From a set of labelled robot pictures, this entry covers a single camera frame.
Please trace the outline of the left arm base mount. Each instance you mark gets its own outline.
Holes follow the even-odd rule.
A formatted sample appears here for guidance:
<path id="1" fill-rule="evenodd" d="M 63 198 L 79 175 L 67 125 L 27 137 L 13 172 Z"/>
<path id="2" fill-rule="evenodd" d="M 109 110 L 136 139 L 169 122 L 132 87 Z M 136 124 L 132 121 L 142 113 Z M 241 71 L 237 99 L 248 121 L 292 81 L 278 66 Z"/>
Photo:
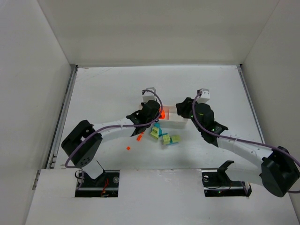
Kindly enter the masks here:
<path id="1" fill-rule="evenodd" d="M 75 172 L 77 179 L 75 197 L 77 198 L 110 198 L 118 197 L 119 170 L 105 170 L 98 161 Z"/>

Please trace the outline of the green teal lego cluster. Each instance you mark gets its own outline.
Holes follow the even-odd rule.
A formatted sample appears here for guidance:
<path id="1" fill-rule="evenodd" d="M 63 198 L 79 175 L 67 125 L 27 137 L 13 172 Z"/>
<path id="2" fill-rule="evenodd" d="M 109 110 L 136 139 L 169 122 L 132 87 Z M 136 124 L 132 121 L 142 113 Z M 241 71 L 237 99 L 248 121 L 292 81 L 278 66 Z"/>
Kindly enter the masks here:
<path id="1" fill-rule="evenodd" d="M 172 145 L 172 144 L 179 143 L 180 141 L 181 141 L 181 137 L 179 135 L 162 134 L 163 145 Z"/>

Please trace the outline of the orange round lego piece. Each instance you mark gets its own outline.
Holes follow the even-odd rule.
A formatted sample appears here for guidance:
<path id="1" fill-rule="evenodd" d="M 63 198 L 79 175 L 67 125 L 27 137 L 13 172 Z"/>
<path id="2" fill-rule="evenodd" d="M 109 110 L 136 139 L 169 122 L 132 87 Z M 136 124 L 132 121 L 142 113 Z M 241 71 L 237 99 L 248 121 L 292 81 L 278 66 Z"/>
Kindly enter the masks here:
<path id="1" fill-rule="evenodd" d="M 164 120 L 165 119 L 165 108 L 163 107 L 161 109 L 161 114 L 160 114 L 160 117 L 159 117 L 161 120 Z"/>

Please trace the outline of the orange lego brick pieces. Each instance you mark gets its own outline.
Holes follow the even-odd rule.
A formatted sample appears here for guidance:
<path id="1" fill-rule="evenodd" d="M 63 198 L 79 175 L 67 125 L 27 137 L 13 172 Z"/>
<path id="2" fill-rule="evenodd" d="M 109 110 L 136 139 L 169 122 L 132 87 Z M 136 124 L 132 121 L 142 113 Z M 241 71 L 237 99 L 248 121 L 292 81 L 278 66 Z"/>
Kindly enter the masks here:
<path id="1" fill-rule="evenodd" d="M 141 140 L 141 138 L 143 137 L 144 132 L 140 133 L 138 135 L 138 137 L 136 138 L 136 140 L 139 142 Z"/>

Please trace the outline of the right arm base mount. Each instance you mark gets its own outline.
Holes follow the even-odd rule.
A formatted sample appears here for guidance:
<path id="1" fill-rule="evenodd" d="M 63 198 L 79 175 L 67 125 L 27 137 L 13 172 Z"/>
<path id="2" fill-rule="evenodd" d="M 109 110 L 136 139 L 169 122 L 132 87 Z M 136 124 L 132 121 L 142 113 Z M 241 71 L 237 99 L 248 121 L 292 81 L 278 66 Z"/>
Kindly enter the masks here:
<path id="1" fill-rule="evenodd" d="M 234 161 L 227 160 L 218 168 L 202 169 L 202 184 L 205 197 L 250 197 L 251 185 L 241 180 L 230 180 L 226 174 Z"/>

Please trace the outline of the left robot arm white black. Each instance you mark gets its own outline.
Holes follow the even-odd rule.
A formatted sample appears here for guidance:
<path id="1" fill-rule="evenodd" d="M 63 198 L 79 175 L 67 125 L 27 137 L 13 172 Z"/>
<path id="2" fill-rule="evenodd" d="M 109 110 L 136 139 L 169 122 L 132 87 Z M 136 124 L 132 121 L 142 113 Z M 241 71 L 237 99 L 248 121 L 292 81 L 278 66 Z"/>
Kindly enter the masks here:
<path id="1" fill-rule="evenodd" d="M 61 147 L 75 168 L 82 169 L 91 179 L 104 176 L 104 169 L 94 159 L 100 144 L 121 137 L 141 134 L 158 119 L 160 104 L 149 100 L 140 110 L 121 120 L 92 125 L 88 120 L 80 121 L 71 133 L 62 141 Z"/>

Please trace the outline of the white three-compartment tray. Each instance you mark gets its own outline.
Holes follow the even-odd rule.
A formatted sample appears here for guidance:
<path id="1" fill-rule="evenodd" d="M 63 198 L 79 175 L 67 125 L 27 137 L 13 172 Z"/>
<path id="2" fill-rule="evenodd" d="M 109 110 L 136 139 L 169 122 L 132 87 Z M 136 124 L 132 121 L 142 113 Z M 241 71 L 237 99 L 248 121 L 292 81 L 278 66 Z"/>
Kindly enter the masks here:
<path id="1" fill-rule="evenodd" d="M 165 119 L 159 119 L 159 124 L 161 128 L 173 128 L 173 129 L 184 129 L 188 122 L 188 119 L 185 119 L 177 114 L 176 106 L 164 106 L 165 108 Z"/>

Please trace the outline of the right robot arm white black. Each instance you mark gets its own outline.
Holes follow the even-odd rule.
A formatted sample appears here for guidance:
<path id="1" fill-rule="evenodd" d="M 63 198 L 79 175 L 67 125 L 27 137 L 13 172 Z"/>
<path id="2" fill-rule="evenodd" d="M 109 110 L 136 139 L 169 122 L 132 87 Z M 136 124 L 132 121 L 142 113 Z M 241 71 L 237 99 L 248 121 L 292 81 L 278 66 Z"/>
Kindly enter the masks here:
<path id="1" fill-rule="evenodd" d="M 228 127 L 214 119 L 214 112 L 199 98 L 186 98 L 176 104 L 177 114 L 190 119 L 202 138 L 217 148 L 228 150 L 246 159 L 258 168 L 258 184 L 271 194 L 283 197 L 300 178 L 300 163 L 287 149 L 241 139 L 228 132 Z"/>

